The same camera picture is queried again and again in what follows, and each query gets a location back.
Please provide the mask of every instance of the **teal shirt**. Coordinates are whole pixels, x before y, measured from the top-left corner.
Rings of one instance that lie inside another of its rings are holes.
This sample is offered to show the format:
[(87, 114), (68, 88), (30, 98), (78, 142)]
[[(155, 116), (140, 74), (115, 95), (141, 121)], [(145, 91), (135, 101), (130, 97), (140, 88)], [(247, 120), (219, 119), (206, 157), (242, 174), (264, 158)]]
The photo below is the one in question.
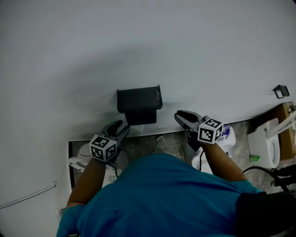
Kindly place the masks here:
[(149, 155), (86, 206), (68, 208), (57, 237), (233, 236), (238, 197), (258, 192), (248, 181), (228, 182), (176, 157)]

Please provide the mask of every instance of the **floor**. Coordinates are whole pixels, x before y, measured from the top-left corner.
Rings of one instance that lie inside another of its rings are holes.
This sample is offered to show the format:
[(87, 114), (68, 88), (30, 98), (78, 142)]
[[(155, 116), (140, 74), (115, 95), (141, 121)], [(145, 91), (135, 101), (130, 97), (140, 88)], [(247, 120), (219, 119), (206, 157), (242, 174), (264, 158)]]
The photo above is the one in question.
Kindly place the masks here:
[[(231, 159), (242, 169), (245, 170), (248, 167), (252, 165), (256, 165), (255, 162), (251, 163), (249, 162), (249, 147), (247, 142), (247, 134), (254, 131), (251, 121), (242, 121), (238, 123), (230, 124), (235, 132), (236, 137), (236, 144), (234, 147), (231, 148), (232, 157)], [(186, 161), (184, 158), (184, 154), (182, 152), (183, 144), (186, 142), (186, 133), (184, 131), (182, 132), (176, 132), (176, 133), (169, 133), (164, 134), (163, 138), (164, 140), (159, 142), (158, 148), (162, 149), (165, 153), (168, 153), (170, 155), (173, 155), (180, 160)], [(156, 147), (156, 138), (157, 136), (147, 136), (147, 137), (131, 137), (127, 138), (123, 142), (123, 150), (127, 154), (127, 157), (129, 158), (129, 162), (132, 162), (133, 160), (149, 155), (153, 153), (155, 147)], [(75, 143), (73, 145), (73, 155), (76, 156), (78, 154), (78, 150), (81, 147), (81, 145), (85, 144), (86, 142), (82, 143)], [(280, 161), (278, 168), (283, 168), (292, 164), (295, 164), (296, 160), (286, 160), (286, 161)], [(81, 172), (78, 170), (74, 171), (74, 180), (76, 181)], [(246, 172), (246, 176), (248, 180), (257, 188), (261, 189), (264, 192), (267, 193), (276, 193), (282, 191), (280, 187), (272, 187), (271, 182), (273, 179), (264, 171), (261, 170), (249, 170)], [(294, 189), (296, 190), (296, 184), (290, 185), (288, 187), (290, 190)], [(277, 235), (277, 237), (283, 237), (285, 236), (285, 233), (281, 233)]]

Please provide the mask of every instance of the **black cable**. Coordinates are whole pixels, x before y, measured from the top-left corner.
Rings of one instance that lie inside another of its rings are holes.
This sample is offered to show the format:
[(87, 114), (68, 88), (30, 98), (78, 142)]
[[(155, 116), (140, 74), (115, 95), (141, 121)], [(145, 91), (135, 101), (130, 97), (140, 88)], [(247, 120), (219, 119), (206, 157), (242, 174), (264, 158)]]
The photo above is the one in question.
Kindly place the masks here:
[(202, 155), (204, 153), (204, 150), (202, 151), (202, 153), (199, 156), (199, 171), (202, 171)]
[[(51, 187), (50, 189), (47, 189), (47, 190), (43, 191), (42, 193), (47, 192), (47, 191), (49, 191), (49, 190), (51, 190), (51, 189), (53, 189), (53, 188), (55, 188), (55, 187), (56, 187), (56, 185), (54, 185), (54, 186)], [(10, 205), (8, 205), (8, 206), (1, 207), (0, 210), (3, 209), (3, 208), (7, 208), (7, 207), (9, 207), (9, 206), (13, 206), (13, 205), (15, 205), (15, 204), (18, 204), (18, 203), (20, 203), (20, 202), (26, 201), (26, 200), (28, 200), (28, 199), (30, 199), (30, 198), (34, 198), (34, 197), (36, 197), (36, 196), (38, 196), (38, 195), (40, 195), (40, 194), (42, 194), (42, 193), (38, 193), (38, 194), (36, 194), (36, 195), (34, 195), (34, 196), (32, 196), (32, 197), (29, 197), (29, 198), (26, 198), (26, 199), (24, 199), (24, 200), (18, 201), (18, 202), (16, 202), (16, 203), (12, 203), (12, 204), (10, 204)]]
[(117, 174), (117, 169), (116, 169), (116, 167), (113, 166), (113, 165), (111, 165), (110, 163), (106, 163), (106, 164), (109, 165), (109, 166), (111, 166), (112, 168), (114, 168), (114, 170), (115, 170), (115, 176), (116, 176), (116, 178), (118, 178), (118, 174)]
[(243, 172), (245, 173), (246, 171), (248, 171), (248, 170), (250, 170), (250, 169), (254, 169), (254, 168), (255, 168), (255, 169), (260, 169), (260, 170), (265, 171), (265, 172), (268, 173), (272, 178), (274, 178), (275, 181), (278, 181), (278, 182), (279, 182), (281, 188), (282, 188), (285, 192), (289, 191), (289, 189), (288, 189), (285, 185), (282, 184), (281, 179), (280, 179), (278, 176), (276, 176), (274, 173), (272, 173), (271, 171), (269, 171), (269, 170), (267, 170), (267, 169), (265, 169), (265, 168), (262, 168), (262, 167), (259, 167), (259, 166), (251, 166), (251, 167), (247, 168), (246, 170), (244, 170)]

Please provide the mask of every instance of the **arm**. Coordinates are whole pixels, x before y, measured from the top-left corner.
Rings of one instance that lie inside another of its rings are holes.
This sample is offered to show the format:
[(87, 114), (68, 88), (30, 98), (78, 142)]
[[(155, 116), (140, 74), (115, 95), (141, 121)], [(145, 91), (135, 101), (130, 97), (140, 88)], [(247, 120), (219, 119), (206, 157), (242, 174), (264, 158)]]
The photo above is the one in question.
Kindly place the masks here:
[(227, 181), (247, 180), (242, 170), (217, 144), (204, 143), (202, 148), (214, 175)]
[(86, 205), (102, 188), (105, 171), (105, 163), (92, 158), (73, 188), (67, 208)]

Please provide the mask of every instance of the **green object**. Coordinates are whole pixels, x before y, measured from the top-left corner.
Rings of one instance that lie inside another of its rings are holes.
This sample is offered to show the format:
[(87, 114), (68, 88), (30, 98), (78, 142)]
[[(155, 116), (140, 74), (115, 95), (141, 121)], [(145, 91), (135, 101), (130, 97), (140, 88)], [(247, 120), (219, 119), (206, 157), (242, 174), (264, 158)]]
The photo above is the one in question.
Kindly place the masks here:
[(253, 161), (258, 161), (260, 159), (260, 156), (251, 156), (249, 158), (249, 161), (253, 162)]

